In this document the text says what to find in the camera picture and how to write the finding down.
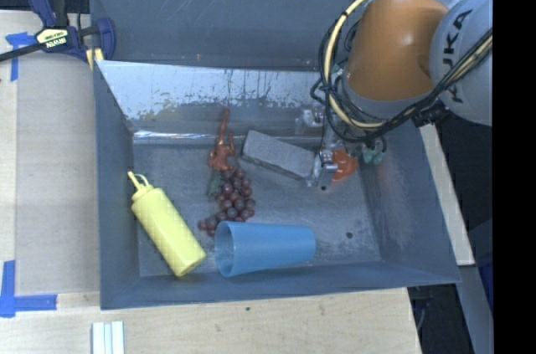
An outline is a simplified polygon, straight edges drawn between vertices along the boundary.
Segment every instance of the gray foam block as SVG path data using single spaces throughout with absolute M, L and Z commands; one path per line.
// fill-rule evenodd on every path
M 242 148 L 242 157 L 257 165 L 299 179 L 311 175 L 315 154 L 266 134 L 249 131 Z

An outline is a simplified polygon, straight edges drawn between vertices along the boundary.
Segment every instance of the bin floor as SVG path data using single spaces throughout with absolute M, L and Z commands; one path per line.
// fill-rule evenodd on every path
M 217 272 L 214 239 L 197 223 L 219 211 L 207 196 L 212 170 L 207 165 L 210 145 L 135 144 L 135 170 L 161 187 L 207 252 L 193 272 Z M 255 216 L 248 222 L 303 224 L 317 238 L 315 259 L 306 266 L 377 262 L 381 260 L 374 226 L 363 194 L 359 169 L 347 180 L 322 191 L 264 167 L 239 159 L 251 179 Z M 141 276 L 171 274 L 145 230 L 138 224 Z

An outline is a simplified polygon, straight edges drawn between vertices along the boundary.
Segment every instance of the yellow bottle cap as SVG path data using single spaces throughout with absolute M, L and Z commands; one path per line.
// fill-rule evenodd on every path
M 142 174 L 134 174 L 132 171 L 129 171 L 127 175 L 132 180 L 132 182 L 134 183 L 134 186 L 137 189 L 137 191 L 132 195 L 133 202 L 137 201 L 147 192 L 150 192 L 152 189 L 154 189 L 154 186 L 152 184 L 149 184 L 147 179 Z M 143 180 L 143 184 L 141 184 L 137 180 L 137 177 L 140 177 Z

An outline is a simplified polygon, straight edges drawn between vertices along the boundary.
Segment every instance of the small orange object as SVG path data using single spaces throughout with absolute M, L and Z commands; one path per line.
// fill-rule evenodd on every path
M 358 159 L 350 157 L 344 149 L 333 151 L 333 163 L 337 164 L 337 170 L 333 175 L 334 182 L 349 177 L 358 167 Z
M 229 133 L 229 144 L 224 144 L 225 127 L 229 119 L 229 109 L 224 110 L 224 119 L 219 126 L 218 138 L 216 139 L 216 147 L 210 151 L 209 166 L 215 170 L 230 171 L 233 167 L 227 162 L 227 156 L 234 156 L 236 153 L 233 133 Z

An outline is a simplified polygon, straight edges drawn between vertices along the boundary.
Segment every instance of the blue cup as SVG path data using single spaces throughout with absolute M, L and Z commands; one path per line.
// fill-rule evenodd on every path
M 291 224 L 221 222 L 214 238 L 216 264 L 224 277 L 311 260 L 313 231 Z

